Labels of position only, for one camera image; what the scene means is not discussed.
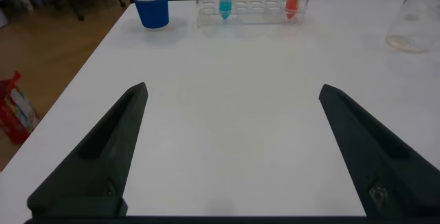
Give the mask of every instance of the white table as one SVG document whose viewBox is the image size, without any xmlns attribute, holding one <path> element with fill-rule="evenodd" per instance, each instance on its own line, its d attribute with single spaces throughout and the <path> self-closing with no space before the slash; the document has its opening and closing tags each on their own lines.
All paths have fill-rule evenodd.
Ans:
<svg viewBox="0 0 440 224">
<path fill-rule="evenodd" d="M 348 93 L 440 168 L 439 52 L 384 42 L 403 0 L 310 0 L 286 25 L 195 25 L 170 2 L 147 32 L 131 5 L 0 174 L 2 223 L 130 86 L 149 99 L 124 199 L 128 215 L 365 215 L 318 100 Z"/>
</svg>

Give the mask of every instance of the wooden floor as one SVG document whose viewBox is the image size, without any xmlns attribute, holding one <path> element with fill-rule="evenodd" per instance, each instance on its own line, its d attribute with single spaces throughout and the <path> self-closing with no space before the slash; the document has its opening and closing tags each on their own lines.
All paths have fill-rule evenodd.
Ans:
<svg viewBox="0 0 440 224">
<path fill-rule="evenodd" d="M 0 79 L 20 72 L 19 86 L 42 117 L 125 11 L 118 0 L 83 0 L 78 21 L 66 1 L 60 5 L 12 14 L 0 28 Z M 0 171 L 19 147 L 0 131 Z"/>
</svg>

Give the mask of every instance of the blue paper cup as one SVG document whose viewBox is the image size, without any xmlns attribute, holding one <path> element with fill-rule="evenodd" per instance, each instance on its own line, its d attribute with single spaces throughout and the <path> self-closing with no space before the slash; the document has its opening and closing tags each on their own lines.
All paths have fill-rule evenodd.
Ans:
<svg viewBox="0 0 440 224">
<path fill-rule="evenodd" d="M 142 25 L 158 29 L 169 22 L 168 0 L 134 0 Z"/>
</svg>

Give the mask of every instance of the test tube rack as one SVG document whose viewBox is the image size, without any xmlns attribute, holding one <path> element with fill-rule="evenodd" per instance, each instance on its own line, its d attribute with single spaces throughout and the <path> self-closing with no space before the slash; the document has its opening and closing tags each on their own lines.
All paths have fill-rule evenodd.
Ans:
<svg viewBox="0 0 440 224">
<path fill-rule="evenodd" d="M 296 14 L 288 18 L 286 0 L 232 0 L 231 15 L 220 16 L 219 0 L 196 0 L 197 26 L 292 24 L 302 25 L 309 0 L 300 0 Z"/>
</svg>

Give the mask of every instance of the blue liquid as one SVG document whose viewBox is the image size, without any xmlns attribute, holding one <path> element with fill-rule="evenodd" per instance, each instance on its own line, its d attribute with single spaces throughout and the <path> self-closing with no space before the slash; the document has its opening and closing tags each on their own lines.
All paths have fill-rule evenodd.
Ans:
<svg viewBox="0 0 440 224">
<path fill-rule="evenodd" d="M 219 11 L 221 17 L 226 20 L 231 14 L 232 2 L 231 0 L 220 0 Z"/>
</svg>

